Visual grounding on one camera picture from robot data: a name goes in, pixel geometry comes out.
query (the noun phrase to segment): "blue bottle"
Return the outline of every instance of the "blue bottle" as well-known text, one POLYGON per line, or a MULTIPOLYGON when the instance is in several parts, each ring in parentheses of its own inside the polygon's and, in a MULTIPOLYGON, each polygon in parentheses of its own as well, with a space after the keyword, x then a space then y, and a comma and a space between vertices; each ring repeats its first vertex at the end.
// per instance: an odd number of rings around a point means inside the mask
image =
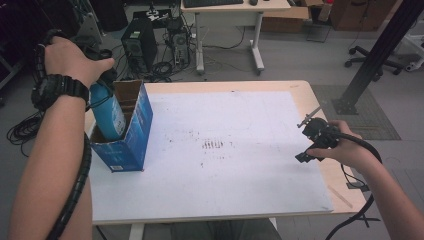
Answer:
POLYGON ((124 134, 126 123, 115 95, 107 98, 109 96, 108 89, 98 83, 90 87, 90 93, 91 108, 103 136, 108 141, 119 140, 124 134))

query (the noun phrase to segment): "left hand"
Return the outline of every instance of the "left hand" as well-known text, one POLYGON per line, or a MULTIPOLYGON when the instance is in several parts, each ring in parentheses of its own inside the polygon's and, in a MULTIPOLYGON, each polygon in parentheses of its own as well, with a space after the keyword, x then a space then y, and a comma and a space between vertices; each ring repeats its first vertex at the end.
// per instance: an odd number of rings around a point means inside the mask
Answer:
POLYGON ((92 61, 74 43, 61 37, 53 37, 52 44, 45 49, 47 74, 61 74, 81 81, 87 88, 100 75, 113 67, 113 58, 92 61))

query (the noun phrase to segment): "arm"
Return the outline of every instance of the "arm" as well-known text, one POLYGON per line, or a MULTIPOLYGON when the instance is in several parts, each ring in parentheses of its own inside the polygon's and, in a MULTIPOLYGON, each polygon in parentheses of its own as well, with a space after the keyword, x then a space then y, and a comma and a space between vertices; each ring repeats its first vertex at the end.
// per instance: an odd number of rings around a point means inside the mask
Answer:
MULTIPOLYGON (((333 121, 341 132, 360 137, 344 121, 333 121)), ((386 168, 365 148, 341 140, 334 149, 310 149, 308 154, 328 157, 357 169, 365 178, 392 239, 422 239, 424 215, 418 210, 392 178, 386 168)))
MULTIPOLYGON (((113 65, 112 59, 93 62, 77 46, 53 38, 46 47, 48 74, 62 74, 85 86, 113 65)), ((9 239, 45 239, 72 189, 81 163, 85 102, 60 96, 46 111, 28 158, 13 204, 9 239)), ((91 239, 91 193, 86 186, 61 239, 91 239)))

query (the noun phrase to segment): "computer tower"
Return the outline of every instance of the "computer tower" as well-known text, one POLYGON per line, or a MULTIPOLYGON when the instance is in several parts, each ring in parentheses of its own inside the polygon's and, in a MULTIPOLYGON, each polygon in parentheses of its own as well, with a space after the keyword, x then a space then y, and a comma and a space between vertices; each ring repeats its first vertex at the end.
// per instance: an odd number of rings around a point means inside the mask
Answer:
POLYGON ((187 30, 183 28, 180 32, 172 34, 171 38, 175 65, 187 66, 190 61, 187 30))
POLYGON ((134 18, 121 41, 131 70, 136 73, 150 72, 157 53, 150 19, 134 18))

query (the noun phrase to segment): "forearm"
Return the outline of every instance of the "forearm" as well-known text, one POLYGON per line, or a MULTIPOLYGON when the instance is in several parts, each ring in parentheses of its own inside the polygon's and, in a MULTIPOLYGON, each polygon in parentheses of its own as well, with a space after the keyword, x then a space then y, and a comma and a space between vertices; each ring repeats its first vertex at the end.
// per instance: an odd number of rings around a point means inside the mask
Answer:
POLYGON ((422 239, 424 217, 379 162, 361 170, 375 198, 391 239, 422 239))
POLYGON ((84 107, 81 98, 61 96, 46 111, 13 206, 10 239, 45 239, 52 229, 81 163, 84 107))

